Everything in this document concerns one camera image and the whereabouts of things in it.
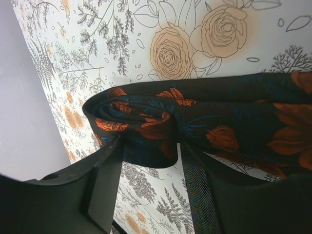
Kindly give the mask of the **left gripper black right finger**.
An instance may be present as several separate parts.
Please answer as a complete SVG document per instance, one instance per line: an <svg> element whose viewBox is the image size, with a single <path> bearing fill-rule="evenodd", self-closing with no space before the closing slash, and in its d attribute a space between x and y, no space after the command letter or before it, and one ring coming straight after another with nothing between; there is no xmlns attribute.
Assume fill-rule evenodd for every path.
<svg viewBox="0 0 312 234"><path fill-rule="evenodd" d="M266 182L240 173L195 145L180 146L197 234L309 234L312 177Z"/></svg>

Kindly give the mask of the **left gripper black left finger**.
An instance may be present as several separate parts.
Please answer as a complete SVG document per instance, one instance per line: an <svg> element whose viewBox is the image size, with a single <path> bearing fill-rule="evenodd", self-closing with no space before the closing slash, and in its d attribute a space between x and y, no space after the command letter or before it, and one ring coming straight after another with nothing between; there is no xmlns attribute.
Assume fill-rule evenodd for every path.
<svg viewBox="0 0 312 234"><path fill-rule="evenodd" d="M121 166L120 137L41 180L0 177L3 234L108 234Z"/></svg>

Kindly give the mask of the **black tie orange flowers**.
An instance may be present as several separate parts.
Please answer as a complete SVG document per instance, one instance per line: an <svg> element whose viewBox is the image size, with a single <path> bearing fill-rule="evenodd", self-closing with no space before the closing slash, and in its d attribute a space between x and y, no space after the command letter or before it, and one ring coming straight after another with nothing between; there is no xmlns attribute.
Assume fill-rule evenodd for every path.
<svg viewBox="0 0 312 234"><path fill-rule="evenodd" d="M82 109L101 146L125 138L132 164L170 167L186 140L274 176L312 172L311 72L133 83Z"/></svg>

